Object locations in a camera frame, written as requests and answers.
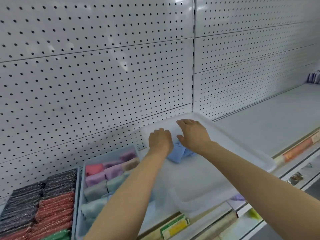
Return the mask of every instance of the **white pegboard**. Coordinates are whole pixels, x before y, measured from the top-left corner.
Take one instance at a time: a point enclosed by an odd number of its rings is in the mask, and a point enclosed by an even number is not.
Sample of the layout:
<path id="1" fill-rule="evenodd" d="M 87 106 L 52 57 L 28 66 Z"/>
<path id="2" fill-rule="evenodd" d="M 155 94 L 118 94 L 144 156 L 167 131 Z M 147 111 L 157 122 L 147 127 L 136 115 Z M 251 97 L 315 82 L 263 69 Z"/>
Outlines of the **white pegboard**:
<path id="1" fill-rule="evenodd" d="M 192 39 L 0 64 L 0 163 L 191 103 Z"/>
<path id="2" fill-rule="evenodd" d="M 84 160 L 127 145 L 143 146 L 140 128 L 191 112 L 191 104 L 158 113 L 52 148 L 0 164 L 0 203 L 13 189 L 45 179 L 50 174 L 82 165 Z"/>
<path id="3" fill-rule="evenodd" d="M 193 0 L 1 0 L 0 61 L 193 37 Z"/>
<path id="4" fill-rule="evenodd" d="M 196 38 L 194 72 L 311 45 L 318 37 L 318 24 L 305 22 Z"/>
<path id="5" fill-rule="evenodd" d="M 319 0 L 196 0 L 196 37 L 319 18 Z"/>
<path id="6" fill-rule="evenodd" d="M 214 96 L 315 62 L 315 45 L 194 74 L 194 101 Z"/>
<path id="7" fill-rule="evenodd" d="M 313 69 L 314 64 L 310 64 L 196 101 L 193 106 L 194 112 L 214 120 L 301 85 L 307 74 Z"/>

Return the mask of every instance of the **right hand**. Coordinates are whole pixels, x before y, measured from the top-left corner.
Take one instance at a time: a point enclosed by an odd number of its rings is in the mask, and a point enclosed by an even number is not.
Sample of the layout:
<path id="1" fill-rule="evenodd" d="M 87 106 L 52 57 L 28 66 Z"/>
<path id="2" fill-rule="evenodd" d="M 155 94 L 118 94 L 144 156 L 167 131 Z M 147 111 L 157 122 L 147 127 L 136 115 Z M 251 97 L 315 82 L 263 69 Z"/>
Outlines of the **right hand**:
<path id="1" fill-rule="evenodd" d="M 177 138 L 184 147 L 201 155 L 211 146 L 209 134 L 199 121 L 184 119 L 177 120 L 177 124 L 183 132 L 183 136 L 177 135 Z"/>

